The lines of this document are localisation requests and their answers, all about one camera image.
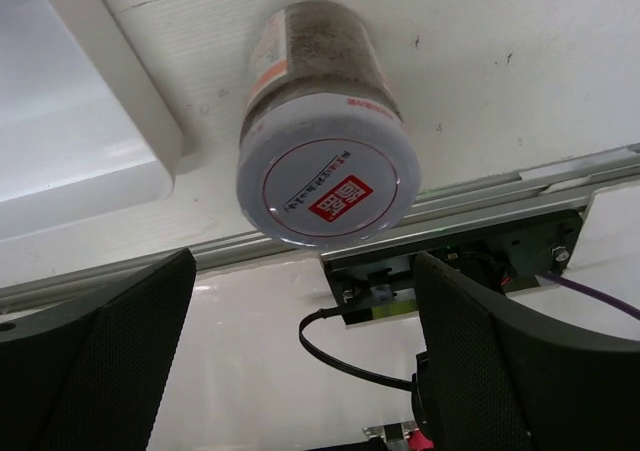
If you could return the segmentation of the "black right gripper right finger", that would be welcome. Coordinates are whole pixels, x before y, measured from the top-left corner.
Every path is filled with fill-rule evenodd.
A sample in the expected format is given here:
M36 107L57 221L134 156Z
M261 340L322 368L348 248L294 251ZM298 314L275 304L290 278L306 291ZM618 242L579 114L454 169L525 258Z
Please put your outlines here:
M639 344L546 316L428 253L411 392L438 450L635 450Z

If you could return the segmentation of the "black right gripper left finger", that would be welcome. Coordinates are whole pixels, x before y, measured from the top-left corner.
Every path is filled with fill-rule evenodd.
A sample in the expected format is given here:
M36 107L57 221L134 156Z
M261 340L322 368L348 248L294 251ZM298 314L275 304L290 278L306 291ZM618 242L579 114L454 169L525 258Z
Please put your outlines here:
M184 249L2 323L2 449L146 449L195 277Z

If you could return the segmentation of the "white-lid spice jar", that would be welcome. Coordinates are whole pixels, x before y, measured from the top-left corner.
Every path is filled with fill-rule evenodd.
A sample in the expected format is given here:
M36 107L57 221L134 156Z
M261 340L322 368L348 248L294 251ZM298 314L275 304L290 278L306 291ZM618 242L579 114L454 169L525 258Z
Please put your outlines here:
M257 230L328 249L406 215L419 160L355 12L327 0L278 10L257 36L247 81L236 194Z

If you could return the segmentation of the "white plastic organizer tray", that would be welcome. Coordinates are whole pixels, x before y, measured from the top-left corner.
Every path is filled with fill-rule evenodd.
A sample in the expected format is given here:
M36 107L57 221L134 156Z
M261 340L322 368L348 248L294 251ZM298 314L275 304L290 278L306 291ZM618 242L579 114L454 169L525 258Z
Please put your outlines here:
M103 0L1 0L1 237L162 200L182 132Z

